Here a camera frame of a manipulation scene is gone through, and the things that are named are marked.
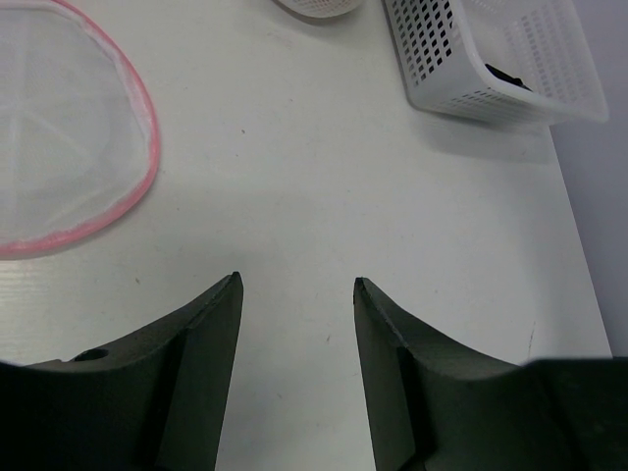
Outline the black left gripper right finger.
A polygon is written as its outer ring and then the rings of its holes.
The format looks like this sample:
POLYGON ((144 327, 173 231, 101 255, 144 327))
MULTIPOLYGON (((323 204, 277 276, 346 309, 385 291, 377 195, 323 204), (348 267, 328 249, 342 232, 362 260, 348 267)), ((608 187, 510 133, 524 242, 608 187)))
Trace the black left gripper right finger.
POLYGON ((563 469, 564 438, 531 369, 449 338, 366 278, 353 305, 377 469, 563 469))

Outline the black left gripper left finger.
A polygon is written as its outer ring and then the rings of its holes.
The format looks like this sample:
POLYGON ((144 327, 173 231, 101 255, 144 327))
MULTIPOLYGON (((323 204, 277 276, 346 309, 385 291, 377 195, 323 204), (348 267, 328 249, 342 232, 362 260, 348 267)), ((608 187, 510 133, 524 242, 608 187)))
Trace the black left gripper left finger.
POLYGON ((69 361, 29 366, 26 470, 212 470, 241 319, 232 273, 69 361))

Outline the black bra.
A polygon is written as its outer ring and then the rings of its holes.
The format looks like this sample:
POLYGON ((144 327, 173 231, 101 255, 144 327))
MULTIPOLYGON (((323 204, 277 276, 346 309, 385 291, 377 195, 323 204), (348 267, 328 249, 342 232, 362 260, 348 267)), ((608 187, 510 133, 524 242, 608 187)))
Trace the black bra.
POLYGON ((530 91, 530 88, 523 82, 521 78, 513 77, 507 74, 506 72, 494 67, 491 64, 486 64, 485 67, 497 79, 500 79, 504 82, 510 83, 514 86, 530 91))

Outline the grey trimmed mesh laundry bag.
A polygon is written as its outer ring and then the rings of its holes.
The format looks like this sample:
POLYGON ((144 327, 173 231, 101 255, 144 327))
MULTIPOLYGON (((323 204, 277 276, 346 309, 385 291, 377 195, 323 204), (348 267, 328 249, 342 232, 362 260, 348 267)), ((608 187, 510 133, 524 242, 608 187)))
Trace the grey trimmed mesh laundry bag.
POLYGON ((362 0, 277 0, 290 11, 309 19, 333 19, 356 10, 362 0))

